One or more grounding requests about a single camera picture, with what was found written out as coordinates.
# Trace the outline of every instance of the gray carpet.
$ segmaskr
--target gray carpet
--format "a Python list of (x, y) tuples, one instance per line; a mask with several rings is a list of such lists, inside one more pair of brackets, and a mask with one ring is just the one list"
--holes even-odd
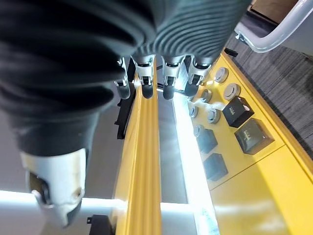
[(313, 60), (286, 47), (258, 54), (234, 34), (226, 47), (239, 53), (235, 64), (313, 159)]

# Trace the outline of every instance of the white chair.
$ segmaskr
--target white chair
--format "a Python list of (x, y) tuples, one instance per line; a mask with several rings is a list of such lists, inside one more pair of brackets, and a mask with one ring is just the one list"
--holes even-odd
[(313, 55), (313, 0), (299, 0), (283, 21), (268, 35), (260, 37), (243, 21), (235, 28), (237, 38), (252, 50), (264, 53), (279, 45)]

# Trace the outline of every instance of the black box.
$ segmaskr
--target black box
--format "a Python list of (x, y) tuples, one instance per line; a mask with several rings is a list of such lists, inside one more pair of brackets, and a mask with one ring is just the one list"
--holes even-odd
[(201, 153), (209, 153), (217, 145), (215, 135), (210, 129), (203, 129), (197, 137), (197, 142)]
[(228, 174), (224, 159), (219, 153), (212, 153), (205, 159), (203, 167), (208, 180), (217, 181)]
[(244, 153), (256, 154), (274, 140), (260, 120), (251, 118), (236, 132), (235, 136)]
[(254, 111), (244, 98), (235, 96), (223, 109), (223, 114), (229, 126), (240, 127)]

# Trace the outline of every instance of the round metal button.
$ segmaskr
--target round metal button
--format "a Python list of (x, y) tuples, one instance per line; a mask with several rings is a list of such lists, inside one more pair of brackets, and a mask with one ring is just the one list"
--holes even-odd
[(223, 83), (228, 77), (228, 69), (221, 67), (215, 74), (214, 80), (218, 83)]
[(204, 90), (201, 94), (200, 101), (208, 103), (212, 98), (212, 92), (210, 90)]
[(201, 134), (201, 132), (204, 131), (204, 126), (202, 125), (196, 125), (194, 128), (194, 135), (195, 137), (199, 137), (199, 135)]
[(209, 113), (207, 114), (207, 121), (209, 123), (215, 124), (220, 120), (221, 112), (217, 109), (211, 109), (209, 110)]
[(240, 86), (236, 83), (230, 83), (224, 90), (224, 99), (231, 100), (236, 95), (240, 94)]
[(192, 118), (195, 118), (198, 114), (198, 107), (193, 106), (191, 109), (189, 109), (189, 116)]

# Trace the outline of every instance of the led light strip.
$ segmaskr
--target led light strip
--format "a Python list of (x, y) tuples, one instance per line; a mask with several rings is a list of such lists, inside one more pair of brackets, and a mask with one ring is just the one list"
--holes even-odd
[(194, 216), (197, 233), (198, 235), (218, 235), (220, 233), (197, 140), (193, 134), (186, 97), (174, 93), (173, 105), (186, 193), (188, 203), (196, 210)]

